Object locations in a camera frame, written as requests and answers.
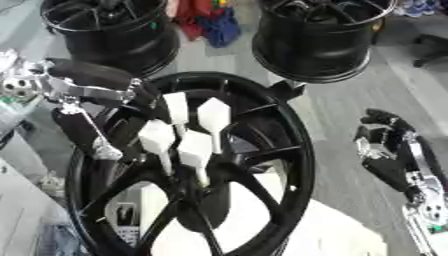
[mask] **silver metal part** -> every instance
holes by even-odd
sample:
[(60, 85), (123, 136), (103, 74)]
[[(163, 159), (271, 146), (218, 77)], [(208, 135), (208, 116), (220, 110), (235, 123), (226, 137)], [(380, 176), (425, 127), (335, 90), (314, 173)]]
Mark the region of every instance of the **silver metal part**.
[[(435, 177), (430, 176), (425, 177), (425, 180), (437, 181)], [(446, 212), (446, 198), (437, 198), (434, 200), (427, 197), (426, 201), (418, 206), (407, 204), (402, 208), (406, 227), (421, 255), (448, 255), (448, 216), (442, 216), (441, 213)]]
[(66, 97), (62, 103), (61, 112), (66, 115), (82, 114), (89, 124), (95, 129), (98, 137), (92, 143), (94, 159), (117, 161), (123, 157), (123, 153), (112, 146), (112, 144), (103, 135), (97, 125), (93, 122), (87, 111), (79, 106), (79, 100), (76, 97)]
[(62, 101), (66, 96), (88, 97), (128, 103), (135, 97), (133, 79), (126, 90), (111, 90), (95, 86), (79, 86), (69, 78), (49, 75), (50, 61), (31, 63), (21, 58), (14, 50), (0, 52), (0, 94), (27, 101), (43, 95), (52, 101)]
[(98, 136), (93, 142), (95, 150), (94, 159), (117, 161), (123, 157), (123, 153), (112, 146), (104, 136)]
[(46, 96), (51, 100), (59, 100), (64, 96), (74, 97), (88, 97), (93, 99), (104, 99), (110, 101), (116, 101), (117, 103), (128, 103), (135, 97), (134, 91), (130, 89), (126, 91), (111, 90), (97, 86), (78, 86), (70, 79), (59, 79), (50, 77), (48, 82), (42, 85), (42, 88), (48, 88), (47, 83), (50, 85), (50, 90), (45, 89)]
[(307, 84), (307, 83), (304, 83), (304, 82), (297, 82), (297, 81), (289, 80), (289, 79), (286, 80), (286, 83), (288, 83), (288, 85), (291, 87), (291, 89), (296, 89), (296, 88), (305, 86)]
[(406, 226), (422, 255), (448, 255), (448, 198), (440, 181), (431, 174), (417, 137), (411, 131), (403, 136), (418, 165), (406, 179), (421, 191), (420, 202), (403, 207)]
[(381, 157), (389, 158), (389, 156), (383, 153), (381, 150), (372, 148), (370, 142), (364, 137), (357, 139), (355, 141), (355, 144), (358, 149), (358, 155), (361, 159), (365, 158), (379, 159)]

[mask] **machine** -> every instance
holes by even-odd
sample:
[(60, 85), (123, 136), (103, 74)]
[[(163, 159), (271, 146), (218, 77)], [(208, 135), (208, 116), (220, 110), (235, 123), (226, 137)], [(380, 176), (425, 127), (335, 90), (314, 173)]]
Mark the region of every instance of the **machine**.
[(397, 115), (368, 109), (355, 143), (362, 165), (403, 193), (406, 226), (423, 256), (448, 255), (448, 180), (425, 138)]
[[(304, 125), (277, 87), (217, 72), (141, 80), (72, 60), (30, 63), (12, 50), (0, 54), (0, 64), (2, 114), (11, 121), (1, 126), (4, 143), (24, 110), (45, 99), (56, 104), (53, 119), (76, 145), (67, 208), (89, 252), (152, 255), (155, 240), (176, 219), (201, 234), (214, 256), (282, 254), (311, 198), (314, 155)], [(93, 117), (85, 102), (104, 111)], [(255, 177), (274, 165), (281, 170), (281, 198)], [(168, 203), (137, 241), (127, 241), (107, 207), (141, 181), (159, 187)], [(258, 198), (268, 214), (247, 242), (224, 248), (215, 230), (228, 217), (231, 183)]]

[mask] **robotic finger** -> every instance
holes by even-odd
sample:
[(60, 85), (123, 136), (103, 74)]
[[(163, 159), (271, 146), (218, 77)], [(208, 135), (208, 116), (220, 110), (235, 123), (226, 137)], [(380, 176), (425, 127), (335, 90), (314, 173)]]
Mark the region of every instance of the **robotic finger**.
[(362, 159), (363, 167), (398, 192), (405, 192), (409, 185), (406, 182), (403, 166), (389, 154), (372, 148), (371, 138), (371, 131), (365, 126), (358, 128), (355, 143), (358, 148), (358, 154)]

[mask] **small device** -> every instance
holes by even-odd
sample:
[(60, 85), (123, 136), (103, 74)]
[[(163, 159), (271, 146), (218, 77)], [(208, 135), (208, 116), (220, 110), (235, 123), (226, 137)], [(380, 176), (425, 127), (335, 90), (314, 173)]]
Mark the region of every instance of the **small device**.
[(448, 180), (429, 143), (399, 116), (382, 110), (367, 110), (361, 122), (386, 126), (360, 126), (355, 143), (364, 168), (406, 196), (403, 217), (420, 255), (448, 255)]

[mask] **chair leg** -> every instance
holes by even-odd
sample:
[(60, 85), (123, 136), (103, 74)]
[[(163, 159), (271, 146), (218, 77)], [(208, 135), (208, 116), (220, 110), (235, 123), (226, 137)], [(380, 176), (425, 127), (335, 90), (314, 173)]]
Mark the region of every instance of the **chair leg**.
[(444, 57), (448, 57), (448, 50), (436, 51), (426, 55), (425, 57), (419, 60), (414, 61), (414, 67), (420, 68), (423, 67), (423, 65), (425, 65), (428, 62), (438, 60)]

